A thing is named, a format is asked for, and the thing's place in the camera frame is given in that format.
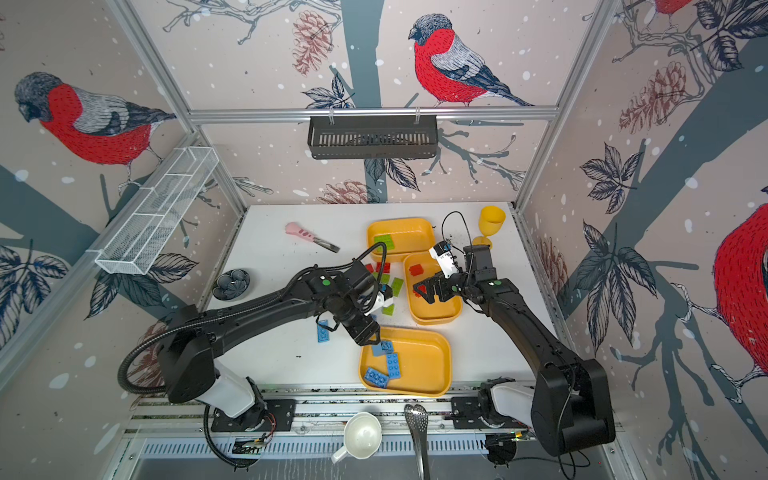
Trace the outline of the blue roof-shaped brick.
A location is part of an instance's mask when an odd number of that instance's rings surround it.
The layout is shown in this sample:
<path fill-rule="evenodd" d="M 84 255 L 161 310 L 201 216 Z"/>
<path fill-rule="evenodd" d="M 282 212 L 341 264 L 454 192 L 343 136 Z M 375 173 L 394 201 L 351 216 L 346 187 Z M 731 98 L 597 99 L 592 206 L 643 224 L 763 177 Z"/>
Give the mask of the blue roof-shaped brick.
<path fill-rule="evenodd" d="M 381 340 L 378 344 L 371 346 L 374 357 L 386 356 L 394 353 L 393 343 L 389 340 Z"/>

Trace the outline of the blue brick bottom vertical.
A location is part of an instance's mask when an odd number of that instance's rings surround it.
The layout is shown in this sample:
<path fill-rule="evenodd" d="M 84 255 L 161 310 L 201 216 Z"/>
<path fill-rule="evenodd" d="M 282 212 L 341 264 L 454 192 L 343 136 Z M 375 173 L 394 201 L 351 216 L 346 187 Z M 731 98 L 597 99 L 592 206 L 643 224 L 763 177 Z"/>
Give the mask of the blue brick bottom vertical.
<path fill-rule="evenodd" d="M 330 340 L 330 329 L 328 323 L 325 320 L 317 322 L 317 342 L 325 343 Z"/>

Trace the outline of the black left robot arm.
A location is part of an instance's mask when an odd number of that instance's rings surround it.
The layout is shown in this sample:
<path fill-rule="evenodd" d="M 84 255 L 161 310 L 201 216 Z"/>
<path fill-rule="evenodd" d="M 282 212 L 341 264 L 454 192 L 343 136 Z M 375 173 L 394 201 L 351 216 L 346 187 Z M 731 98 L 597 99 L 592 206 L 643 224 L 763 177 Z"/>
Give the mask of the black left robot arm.
<path fill-rule="evenodd" d="M 268 416 L 255 381 L 234 373 L 219 361 L 234 347 L 277 327 L 329 313 L 359 346 L 380 342 L 374 311 L 389 306 L 394 292 L 380 274 L 370 272 L 362 257 L 329 267 L 300 270 L 275 292 L 233 307 L 199 312 L 180 311 L 164 332 L 131 350 L 117 371 L 118 384 L 137 395 L 163 394 L 174 403 L 198 401 L 216 409 L 238 431 L 254 430 Z M 129 369 L 145 350 L 156 349 L 163 383 L 132 383 Z"/>

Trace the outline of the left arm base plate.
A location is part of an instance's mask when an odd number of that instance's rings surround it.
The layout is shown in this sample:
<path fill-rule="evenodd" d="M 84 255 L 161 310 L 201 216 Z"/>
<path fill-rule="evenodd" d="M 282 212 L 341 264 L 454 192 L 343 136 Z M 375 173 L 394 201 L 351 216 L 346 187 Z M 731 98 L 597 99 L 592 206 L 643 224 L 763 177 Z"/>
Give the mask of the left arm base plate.
<path fill-rule="evenodd" d="M 211 429 L 216 433 L 288 432 L 291 430 L 297 402 L 293 399 L 267 399 L 257 402 L 236 418 L 215 409 Z"/>

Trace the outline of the blue brick horizontal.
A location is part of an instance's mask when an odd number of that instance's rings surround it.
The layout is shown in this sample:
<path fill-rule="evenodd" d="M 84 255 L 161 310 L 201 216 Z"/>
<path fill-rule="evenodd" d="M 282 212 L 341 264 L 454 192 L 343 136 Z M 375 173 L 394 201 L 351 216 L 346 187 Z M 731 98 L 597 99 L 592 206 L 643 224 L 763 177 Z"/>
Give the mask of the blue brick horizontal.
<path fill-rule="evenodd" d="M 385 373 L 369 367 L 364 373 L 363 380 L 367 385 L 385 389 L 389 384 L 390 377 Z"/>

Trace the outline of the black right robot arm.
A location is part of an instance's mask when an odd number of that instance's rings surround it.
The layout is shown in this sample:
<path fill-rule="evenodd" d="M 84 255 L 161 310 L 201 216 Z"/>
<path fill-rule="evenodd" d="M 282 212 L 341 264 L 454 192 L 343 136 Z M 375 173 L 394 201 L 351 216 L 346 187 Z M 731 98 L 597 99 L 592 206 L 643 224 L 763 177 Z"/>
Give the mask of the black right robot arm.
<path fill-rule="evenodd" d="M 584 360 L 547 329 L 527 305 L 519 288 L 499 278 L 490 247 L 463 249 L 465 266 L 458 266 L 447 241 L 429 255 L 441 271 L 416 283 L 412 290 L 427 303 L 460 297 L 479 307 L 513 341 L 535 375 L 533 388 L 512 381 L 494 385 L 491 405 L 503 417 L 533 428 L 552 456 L 609 444 L 616 438 L 607 374 L 594 359 Z"/>

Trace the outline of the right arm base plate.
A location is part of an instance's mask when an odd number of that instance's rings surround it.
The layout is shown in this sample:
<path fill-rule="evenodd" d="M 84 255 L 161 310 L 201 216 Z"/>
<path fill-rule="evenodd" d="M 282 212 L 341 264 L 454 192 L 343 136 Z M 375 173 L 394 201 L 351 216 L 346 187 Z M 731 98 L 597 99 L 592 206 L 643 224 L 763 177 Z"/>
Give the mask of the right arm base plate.
<path fill-rule="evenodd" d="M 512 417 L 484 412 L 477 397 L 458 396 L 450 399 L 450 413 L 445 417 L 457 430 L 523 429 L 529 427 Z"/>

